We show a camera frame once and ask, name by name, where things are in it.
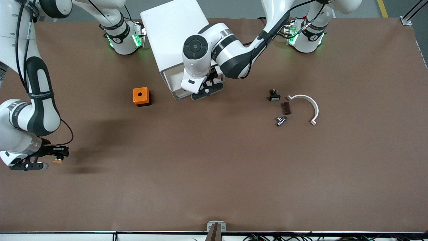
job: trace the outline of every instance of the brown table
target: brown table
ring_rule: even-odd
[[[224,21],[242,42],[260,20]],[[276,38],[250,76],[175,101],[150,48],[120,56],[97,23],[38,23],[57,107],[75,140],[63,165],[0,165],[0,231],[425,231],[428,71],[396,18],[333,19],[300,54]],[[154,104],[138,108],[132,89]],[[291,101],[282,127],[276,88]],[[27,99],[9,72],[1,101]],[[65,126],[52,142],[69,138]]]

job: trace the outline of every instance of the orange block with holes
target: orange block with holes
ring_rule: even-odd
[[[150,91],[147,87],[135,88],[133,91],[134,104],[138,107],[151,105]]]

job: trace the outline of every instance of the green light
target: green light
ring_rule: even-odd
[[[321,37],[320,37],[320,41],[318,42],[318,45],[320,45],[320,44],[321,44],[321,42],[322,42],[322,37],[324,37],[324,33],[321,35]]]
[[[107,39],[108,39],[108,41],[110,42],[110,46],[112,47],[112,48],[114,48],[113,47],[113,43],[111,42],[111,40],[110,40],[110,37],[107,35]]]
[[[297,39],[297,37],[298,37],[299,35],[296,35],[294,38],[292,38],[292,39],[290,39],[290,44],[291,45],[294,45],[294,43],[296,42],[296,39]]]
[[[141,38],[139,36],[135,36],[135,35],[132,35],[132,38],[134,39],[135,45],[137,47],[140,47],[141,46]]]

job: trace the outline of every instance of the gray floor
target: gray floor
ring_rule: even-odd
[[[170,0],[127,0],[126,6],[132,18],[140,18],[140,12],[156,7]],[[307,0],[296,0],[294,5]],[[198,0],[207,18],[258,18],[264,16],[260,0]],[[303,16],[307,13],[308,6],[295,9],[292,17]],[[379,6],[376,0],[363,0],[361,6],[349,15],[336,13],[338,18],[378,18],[381,17]],[[58,21],[95,21],[95,19],[74,6],[70,16]]]
[[[419,0],[383,0],[389,17],[398,18],[406,15]],[[425,5],[413,18],[412,27],[415,29],[416,39],[425,60],[428,58],[428,4]]]

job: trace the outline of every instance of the yellow tape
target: yellow tape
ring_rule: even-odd
[[[382,13],[382,17],[387,18],[388,13],[386,12],[386,8],[385,8],[385,4],[383,3],[383,0],[377,0],[377,3],[379,5],[380,12]]]

